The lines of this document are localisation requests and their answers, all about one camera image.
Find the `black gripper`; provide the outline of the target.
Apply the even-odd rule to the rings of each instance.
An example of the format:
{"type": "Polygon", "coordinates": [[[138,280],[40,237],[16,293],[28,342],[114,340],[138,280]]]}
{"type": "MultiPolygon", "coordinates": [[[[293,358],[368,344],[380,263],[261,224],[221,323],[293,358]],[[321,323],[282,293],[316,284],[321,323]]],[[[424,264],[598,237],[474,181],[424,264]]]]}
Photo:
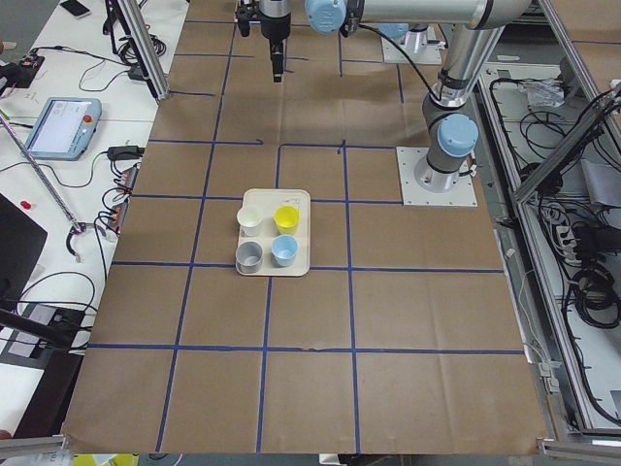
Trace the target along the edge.
{"type": "Polygon", "coordinates": [[[273,81],[282,82],[285,39],[290,34],[291,2],[289,0],[242,0],[237,2],[235,18],[243,37],[248,37],[250,24],[258,21],[262,35],[270,40],[273,81]]]}

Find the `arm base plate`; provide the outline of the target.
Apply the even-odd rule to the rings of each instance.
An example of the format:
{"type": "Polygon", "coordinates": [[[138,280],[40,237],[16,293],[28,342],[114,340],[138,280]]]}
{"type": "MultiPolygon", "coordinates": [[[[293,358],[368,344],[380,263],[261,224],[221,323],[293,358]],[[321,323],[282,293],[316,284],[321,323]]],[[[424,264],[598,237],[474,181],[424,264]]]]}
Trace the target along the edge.
{"type": "Polygon", "coordinates": [[[405,206],[475,208],[477,200],[470,175],[436,172],[428,164],[427,148],[396,147],[405,206]]]}
{"type": "MultiPolygon", "coordinates": [[[[436,37],[436,30],[429,26],[426,32],[409,31],[394,42],[417,65],[439,65],[442,62],[441,51],[445,41],[436,37]]],[[[408,60],[387,40],[381,39],[383,61],[385,63],[405,63],[408,60]]]]}

